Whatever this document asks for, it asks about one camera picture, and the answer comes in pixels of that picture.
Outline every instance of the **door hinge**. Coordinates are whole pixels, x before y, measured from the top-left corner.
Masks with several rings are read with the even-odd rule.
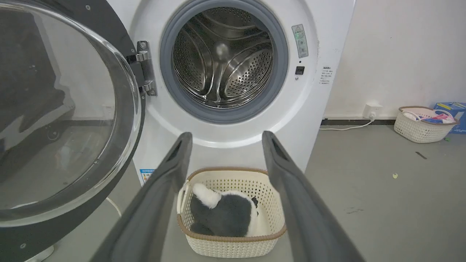
[[[151,49],[148,41],[137,42],[136,62],[141,65],[144,81],[139,84],[139,89],[145,91],[149,96],[157,95],[155,86],[154,69],[151,61]]]

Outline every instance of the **front-load washing machine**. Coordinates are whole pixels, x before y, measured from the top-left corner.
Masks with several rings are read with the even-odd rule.
[[[266,169],[265,130],[303,172],[354,4],[0,0],[0,260],[74,229],[131,159],[150,181],[183,132],[185,174]]]
[[[134,157],[141,184],[184,131],[193,134],[188,173],[212,166],[264,169],[264,130],[305,170],[354,1],[109,3],[130,38],[147,41],[151,51],[157,95],[146,98]]]

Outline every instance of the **blue box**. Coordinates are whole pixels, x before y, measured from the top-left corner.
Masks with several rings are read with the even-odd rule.
[[[454,126],[450,133],[452,134],[466,134],[466,103],[458,102],[445,102],[436,103],[434,109],[441,109],[449,112],[454,118],[459,120],[459,124]]]

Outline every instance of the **warning label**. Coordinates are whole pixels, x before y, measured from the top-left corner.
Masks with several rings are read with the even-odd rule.
[[[143,178],[144,183],[146,183],[146,181],[155,171],[155,169],[139,169],[139,170],[141,171],[141,177]]]
[[[321,74],[321,79],[319,83],[330,84],[330,80],[332,79],[332,76],[333,76],[333,70],[328,66],[324,66],[322,68],[322,74]]]
[[[295,35],[296,46],[298,47],[298,56],[303,58],[309,55],[308,42],[306,41],[306,34],[304,33],[304,27],[302,24],[292,26],[293,34]]]

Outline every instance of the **woven basket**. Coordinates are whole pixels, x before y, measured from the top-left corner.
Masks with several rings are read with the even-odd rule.
[[[423,106],[400,107],[397,119],[395,121],[395,131],[416,143],[431,143],[440,141],[452,130],[455,125],[459,124],[459,121],[455,119],[456,122],[454,123],[435,124],[429,123],[419,118],[419,116],[428,118],[435,117],[437,115],[435,113],[436,111],[441,111],[453,117],[447,111],[433,110]],[[410,119],[405,114],[412,115],[415,120]]]
[[[192,185],[202,183],[212,190],[237,190],[258,201],[258,225],[253,237],[222,237],[197,234],[189,230],[194,223],[189,203]],[[267,172],[246,168],[209,168],[194,172],[178,194],[178,225],[194,252],[222,258],[248,258],[266,255],[286,232],[280,196],[272,187]]]

